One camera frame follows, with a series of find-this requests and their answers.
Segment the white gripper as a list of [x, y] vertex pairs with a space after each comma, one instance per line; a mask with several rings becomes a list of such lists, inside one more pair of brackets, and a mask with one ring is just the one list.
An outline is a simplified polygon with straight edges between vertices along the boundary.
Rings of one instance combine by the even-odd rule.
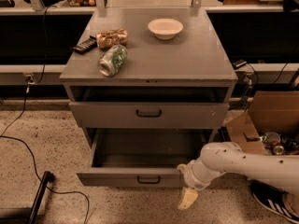
[[210, 170], [201, 160], [190, 161], [188, 164], [179, 164], [177, 169], [183, 174], [185, 184], [178, 202], [179, 210], [186, 210], [193, 205], [198, 197], [198, 192], [207, 188], [214, 178]]

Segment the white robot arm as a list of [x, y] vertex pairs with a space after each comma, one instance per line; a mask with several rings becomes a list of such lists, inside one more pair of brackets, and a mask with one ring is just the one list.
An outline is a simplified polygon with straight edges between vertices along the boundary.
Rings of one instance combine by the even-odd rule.
[[243, 152], [234, 142], [208, 143], [196, 160], [177, 167], [185, 183], [178, 209], [188, 209], [197, 199], [199, 191], [227, 173], [244, 175], [298, 196], [298, 167], [299, 159], [292, 155], [250, 154]]

